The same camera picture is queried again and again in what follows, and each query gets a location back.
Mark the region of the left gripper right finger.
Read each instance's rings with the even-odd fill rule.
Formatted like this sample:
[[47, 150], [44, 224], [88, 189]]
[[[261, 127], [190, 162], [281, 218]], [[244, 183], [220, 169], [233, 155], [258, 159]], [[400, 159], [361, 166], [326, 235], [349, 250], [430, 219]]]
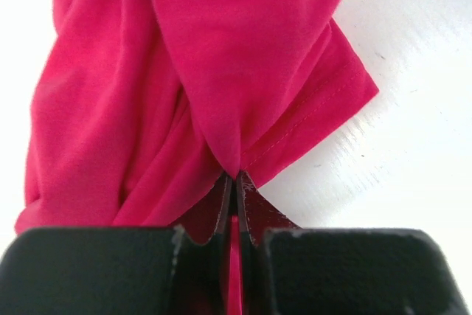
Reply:
[[467, 314], [441, 248], [418, 229], [303, 229], [236, 181], [245, 314]]

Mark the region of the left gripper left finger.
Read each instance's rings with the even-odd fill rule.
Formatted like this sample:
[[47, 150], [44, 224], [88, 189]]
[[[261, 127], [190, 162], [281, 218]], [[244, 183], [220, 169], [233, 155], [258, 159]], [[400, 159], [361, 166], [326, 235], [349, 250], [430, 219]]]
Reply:
[[31, 229], [1, 260], [3, 314], [224, 314], [232, 180], [167, 228]]

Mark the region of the pink t shirt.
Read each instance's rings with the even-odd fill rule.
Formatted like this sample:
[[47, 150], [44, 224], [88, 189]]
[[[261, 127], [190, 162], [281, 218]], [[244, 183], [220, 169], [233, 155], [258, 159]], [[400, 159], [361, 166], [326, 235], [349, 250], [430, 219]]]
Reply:
[[378, 93], [339, 2], [53, 0], [17, 235], [175, 226], [227, 176], [224, 314], [245, 314], [238, 176], [258, 190]]

